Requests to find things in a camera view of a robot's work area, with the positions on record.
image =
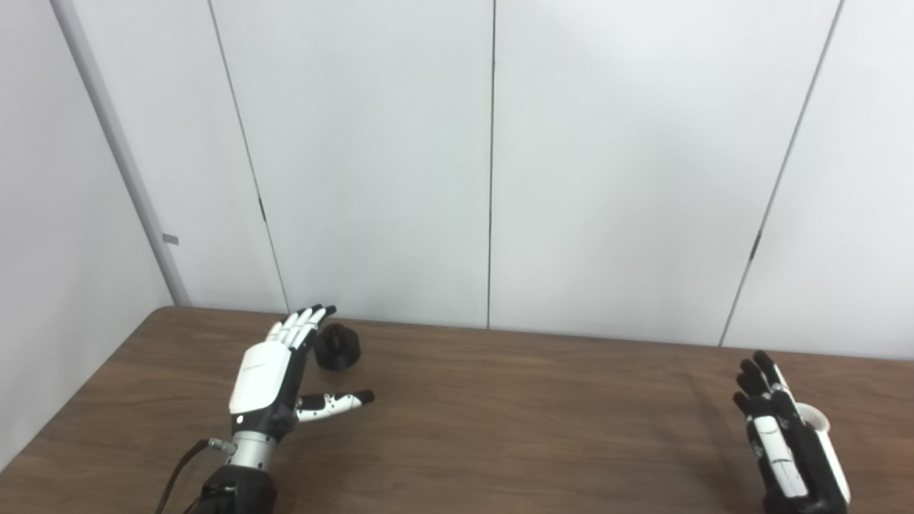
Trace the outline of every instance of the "cable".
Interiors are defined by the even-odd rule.
[[[165,502],[167,502],[168,497],[171,496],[172,487],[175,486],[177,476],[181,473],[181,470],[184,469],[184,466],[190,462],[190,459],[194,458],[198,453],[205,450],[207,446],[209,446],[209,440],[200,439],[193,446],[191,446],[189,450],[187,450],[187,453],[181,457],[181,460],[177,461],[175,471],[172,471],[171,477],[168,478],[168,483],[165,484],[165,490],[162,491],[162,497],[159,499],[159,506],[155,508],[155,514],[162,514],[162,511],[165,510]]]
[[[200,503],[200,497],[197,497],[190,505],[187,506],[187,509],[184,509],[182,514],[190,514],[190,511],[194,509]]]

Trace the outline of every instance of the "panel seam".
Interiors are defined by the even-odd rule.
[[[774,199],[777,197],[778,190],[781,187],[781,180],[784,177],[784,170],[787,168],[787,163],[790,161],[791,154],[793,152],[793,146],[796,143],[797,134],[800,132],[800,127],[802,125],[803,118],[806,116],[806,109],[809,107],[809,100],[813,97],[813,90],[815,89],[815,84],[819,80],[819,73],[822,71],[822,65],[825,62],[825,57],[828,54],[828,48],[832,44],[832,37],[834,36],[834,30],[838,26],[838,19],[841,17],[841,11],[845,6],[845,0],[839,0],[838,7],[834,10],[834,17],[832,18],[832,25],[828,27],[828,34],[825,36],[825,42],[822,46],[822,52],[819,54],[819,60],[815,64],[815,70],[813,71],[813,78],[810,80],[809,88],[806,90],[806,96],[803,98],[802,107],[800,108],[800,114],[797,116],[797,122],[793,126],[793,133],[791,134],[791,140],[787,144],[787,150],[784,152],[784,158],[781,160],[781,169],[778,170],[778,176],[774,180],[774,187],[771,188],[771,195],[768,197],[768,205],[765,206],[765,212],[761,216],[761,224],[759,225],[759,231],[756,234],[756,238],[752,243],[752,250],[749,253],[749,259],[746,261],[746,267],[743,269],[742,277],[739,279],[739,286],[737,286],[736,295],[733,298],[733,304],[730,305],[730,312],[727,315],[727,321],[724,323],[724,330],[720,334],[720,340],[717,343],[718,347],[724,346],[724,339],[727,337],[727,332],[730,329],[730,323],[733,321],[733,314],[737,310],[737,304],[739,303],[739,298],[742,296],[743,286],[746,284],[746,277],[749,276],[749,269],[752,267],[752,263],[755,260],[756,251],[761,244],[762,232],[765,230],[765,225],[768,223],[768,217],[771,214],[771,206],[774,205]]]

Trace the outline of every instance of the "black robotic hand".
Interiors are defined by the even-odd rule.
[[[793,400],[781,371],[763,351],[744,359],[733,401],[746,414],[749,443],[765,482],[766,514],[846,514],[841,463],[822,412]]]

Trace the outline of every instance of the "black fingertip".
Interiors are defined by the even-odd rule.
[[[748,396],[746,396],[742,392],[735,392],[735,393],[733,393],[733,402],[737,404],[737,407],[739,407],[739,409],[742,411],[742,413],[746,414],[747,416],[750,415]]]
[[[737,384],[749,396],[761,396],[762,394],[768,392],[764,382],[761,380],[761,375],[747,375],[746,373],[740,373],[737,375]]]
[[[375,400],[375,392],[370,389],[356,391],[356,392],[352,393],[352,395],[355,396],[356,398],[358,398],[358,400],[360,402],[362,402],[362,405],[371,403]]]
[[[758,366],[755,365],[755,362],[752,362],[749,359],[743,359],[739,363],[739,368],[743,370],[747,375],[758,375],[761,373],[761,370]]]
[[[763,370],[774,369],[774,360],[771,360],[771,357],[768,357],[768,354],[762,350],[758,350],[752,354],[752,359],[759,365],[759,368]]]

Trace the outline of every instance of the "white robotic hand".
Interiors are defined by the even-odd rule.
[[[778,366],[763,351],[740,363],[733,401],[746,415],[747,433],[767,489],[766,514],[845,514],[850,503],[828,419],[793,400]]]
[[[264,469],[273,447],[297,423],[351,411],[375,399],[372,391],[298,396],[317,330],[336,307],[314,305],[277,322],[244,354],[228,402],[238,451],[227,464]]]
[[[228,401],[232,414],[256,411],[275,402],[280,394],[292,355],[306,354],[314,342],[317,328],[324,318],[336,312],[336,307],[315,305],[292,313],[278,321],[263,342],[244,353],[235,389]]]

